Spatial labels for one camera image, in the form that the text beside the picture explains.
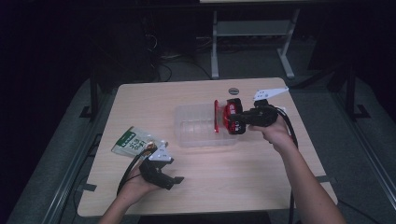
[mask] gray floor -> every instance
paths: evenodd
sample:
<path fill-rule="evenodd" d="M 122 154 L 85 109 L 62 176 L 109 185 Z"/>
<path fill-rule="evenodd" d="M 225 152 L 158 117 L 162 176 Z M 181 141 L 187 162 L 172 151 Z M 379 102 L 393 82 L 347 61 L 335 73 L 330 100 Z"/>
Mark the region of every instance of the gray floor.
<path fill-rule="evenodd" d="M 288 57 L 296 78 L 285 78 L 280 60 L 277 58 L 277 43 L 259 48 L 244 49 L 235 53 L 219 55 L 220 79 L 250 77 L 282 77 L 288 86 L 311 77 L 316 71 L 307 71 L 310 54 L 315 42 L 294 41 L 290 45 Z M 210 72 L 209 52 L 198 53 L 192 58 L 179 58 L 166 63 L 172 69 L 169 81 L 206 80 Z M 159 68 L 162 80 L 169 76 L 169 70 Z M 396 125 L 376 101 L 369 86 L 358 80 L 356 103 L 364 105 L 370 119 L 360 119 L 350 123 L 340 106 L 343 91 L 334 94 L 326 91 L 325 77 L 305 90 L 290 90 L 316 148 L 319 158 L 333 179 L 332 186 L 339 200 L 338 206 L 348 223 L 396 223 L 396 212 L 373 172 L 356 130 L 361 130 L 373 147 L 389 176 L 396 178 L 394 162 L 396 158 Z M 111 94 L 100 95 L 100 114 L 94 121 L 79 118 L 82 108 L 90 104 L 89 80 L 81 86 L 73 102 L 64 115 L 55 135 L 37 166 L 29 184 L 22 194 L 8 223 L 40 223 L 50 219 L 48 213 L 51 202 L 60 191 L 67 190 L 69 197 L 65 202 L 61 223 L 96 223 L 98 217 L 80 217 L 76 214 L 81 192 L 78 186 L 85 182 L 94 157 L 88 157 L 74 180 L 71 189 L 59 189 L 64 183 L 64 175 L 70 171 L 70 164 L 78 150 L 86 153 L 94 137 L 103 132 L 106 118 L 111 109 L 117 90 Z M 350 204 L 363 214 L 346 205 Z M 288 210 L 269 211 L 271 222 L 287 223 Z M 125 217 L 123 223 L 136 223 L 138 217 Z"/>

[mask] hand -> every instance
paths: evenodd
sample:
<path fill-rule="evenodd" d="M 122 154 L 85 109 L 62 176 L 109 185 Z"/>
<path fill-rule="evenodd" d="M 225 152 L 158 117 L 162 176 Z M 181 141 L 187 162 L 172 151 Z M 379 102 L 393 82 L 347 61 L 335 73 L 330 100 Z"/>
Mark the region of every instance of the hand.
<path fill-rule="evenodd" d="M 117 196 L 117 199 L 120 199 L 125 206 L 129 207 L 137 203 L 149 192 L 160 189 L 160 187 L 147 182 L 142 175 L 140 175 L 139 166 L 141 163 L 142 161 L 139 161 L 128 174 L 129 180 L 125 182 Z"/>
<path fill-rule="evenodd" d="M 281 148 L 285 148 L 292 142 L 291 137 L 289 136 L 289 131 L 286 126 L 285 120 L 281 116 L 277 116 L 276 122 L 268 127 L 260 127 L 260 126 L 248 126 L 248 129 L 251 131 L 260 131 L 262 132 L 262 137 L 272 143 L 274 145 L 274 149 L 279 152 Z"/>
<path fill-rule="evenodd" d="M 119 195 L 117 195 L 114 202 L 107 208 L 99 223 L 120 223 L 125 212 L 132 204 L 137 203 L 149 192 L 160 189 L 160 187 L 147 182 L 140 175 L 139 166 L 141 163 L 142 161 L 138 162 L 128 174 L 129 180 L 125 182 Z"/>

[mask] dark background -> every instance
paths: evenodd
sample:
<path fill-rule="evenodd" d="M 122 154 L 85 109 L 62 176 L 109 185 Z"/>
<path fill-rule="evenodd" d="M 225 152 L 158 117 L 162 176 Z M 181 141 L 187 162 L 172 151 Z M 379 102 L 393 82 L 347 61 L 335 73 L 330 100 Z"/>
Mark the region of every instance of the dark background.
<path fill-rule="evenodd" d="M 97 3 L 9 0 L 0 5 L 0 222 L 7 220 L 66 108 L 92 70 L 103 91 L 124 82 L 149 82 L 155 78 L 150 60 L 156 58 L 148 55 L 144 34 L 156 32 L 164 49 L 179 48 L 183 53 L 193 53 L 197 35 L 211 34 L 210 11 L 162 12 L 154 17 L 154 27 L 141 20 L 144 11 L 108 11 L 98 16 L 96 11 L 77 9 Z M 357 75 L 396 119 L 393 9 L 390 1 L 368 7 L 307 7 L 294 38 L 313 36 L 318 41 L 313 68 L 351 59 Z M 141 77 L 143 71 L 149 75 Z"/>

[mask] table top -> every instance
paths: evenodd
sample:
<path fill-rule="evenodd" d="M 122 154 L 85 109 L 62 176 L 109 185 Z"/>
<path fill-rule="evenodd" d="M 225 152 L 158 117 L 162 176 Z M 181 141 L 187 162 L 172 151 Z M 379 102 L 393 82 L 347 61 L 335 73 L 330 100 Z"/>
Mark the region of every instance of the table top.
<path fill-rule="evenodd" d="M 95 191 L 84 190 L 78 213 L 101 216 L 116 197 L 117 187 L 132 158 L 111 151 L 131 126 L 152 133 L 169 143 L 175 159 L 163 167 L 171 177 L 184 176 L 170 190 L 159 189 L 130 207 L 127 214 L 160 215 L 258 211 L 289 208 L 290 184 L 283 162 L 272 145 L 258 132 L 239 135 L 232 146 L 180 147 L 174 133 L 178 105 L 212 104 L 235 98 L 228 89 L 237 88 L 244 110 L 253 107 L 256 90 L 284 88 L 281 78 L 252 78 L 127 84 L 120 86 L 87 180 Z M 326 175 L 300 115 L 288 92 L 270 98 L 290 117 L 299 149 L 315 176 Z M 329 182 L 322 183 L 332 199 Z"/>

